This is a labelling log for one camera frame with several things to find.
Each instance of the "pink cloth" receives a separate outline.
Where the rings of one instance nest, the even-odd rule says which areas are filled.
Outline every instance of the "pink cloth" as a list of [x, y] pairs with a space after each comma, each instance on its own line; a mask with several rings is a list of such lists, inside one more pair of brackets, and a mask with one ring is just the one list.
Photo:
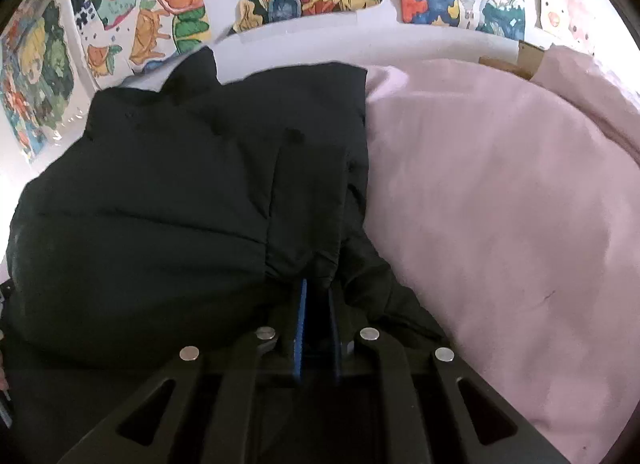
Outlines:
[[[532, 81], [633, 150], [636, 104], [596, 70], [554, 47]], [[534, 83], [455, 60], [370, 68], [365, 226], [462, 357], [596, 464], [640, 399], [640, 169]]]

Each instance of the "round metal rivet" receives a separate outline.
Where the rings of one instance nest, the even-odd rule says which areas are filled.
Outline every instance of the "round metal rivet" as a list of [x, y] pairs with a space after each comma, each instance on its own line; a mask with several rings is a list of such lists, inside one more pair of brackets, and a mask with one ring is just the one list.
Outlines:
[[365, 327], [360, 331], [360, 337], [362, 339], [366, 339], [367, 341], [375, 341], [380, 337], [380, 332], [373, 327]]
[[440, 347], [439, 349], [436, 349], [436, 359], [444, 361], [445, 363], [452, 362], [454, 355], [455, 354], [453, 353], [453, 350], [446, 347]]
[[195, 361], [200, 355], [197, 347], [185, 347], [180, 351], [180, 359], [183, 361]]
[[257, 331], [255, 331], [255, 335], [258, 336], [258, 339], [262, 341], [268, 341], [275, 338], [276, 331], [272, 327], [260, 327]]

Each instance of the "black jacket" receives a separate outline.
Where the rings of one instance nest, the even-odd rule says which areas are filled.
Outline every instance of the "black jacket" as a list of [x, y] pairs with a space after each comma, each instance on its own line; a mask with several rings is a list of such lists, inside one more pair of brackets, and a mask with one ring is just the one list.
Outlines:
[[11, 224], [18, 452], [55, 462], [151, 369], [263, 324], [300, 276], [341, 285], [371, 322], [446, 342], [362, 229], [365, 79], [333, 63], [222, 86], [203, 49], [160, 92], [96, 94]]

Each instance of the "metal pin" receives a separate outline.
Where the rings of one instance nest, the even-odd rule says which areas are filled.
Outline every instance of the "metal pin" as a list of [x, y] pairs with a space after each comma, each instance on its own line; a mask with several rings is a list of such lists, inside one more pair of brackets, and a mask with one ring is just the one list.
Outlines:
[[180, 351], [180, 359], [183, 361], [195, 361], [200, 355], [197, 347], [185, 347]]
[[255, 331], [255, 335], [259, 340], [268, 341], [276, 337], [276, 331], [272, 327], [260, 327], [257, 331]]
[[364, 327], [364, 329], [360, 331], [360, 337], [367, 341], [375, 341], [380, 337], [380, 332], [378, 332], [378, 329], [374, 329], [373, 327]]
[[439, 349], [436, 349], [436, 359], [438, 359], [439, 361], [444, 361], [445, 363], [450, 363], [453, 361], [453, 357], [454, 357], [454, 353], [453, 350], [448, 349], [446, 347], [440, 347]]

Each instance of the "triangular cutout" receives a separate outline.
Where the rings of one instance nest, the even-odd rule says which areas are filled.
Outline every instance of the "triangular cutout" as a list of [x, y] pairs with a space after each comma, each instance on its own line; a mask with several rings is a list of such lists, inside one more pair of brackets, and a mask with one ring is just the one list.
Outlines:
[[491, 404], [471, 381], [459, 380], [458, 388], [480, 444], [489, 446], [516, 435], [517, 426], [497, 406]]
[[142, 446], [151, 446], [164, 411], [174, 392], [175, 381], [166, 380], [118, 427], [118, 435]]

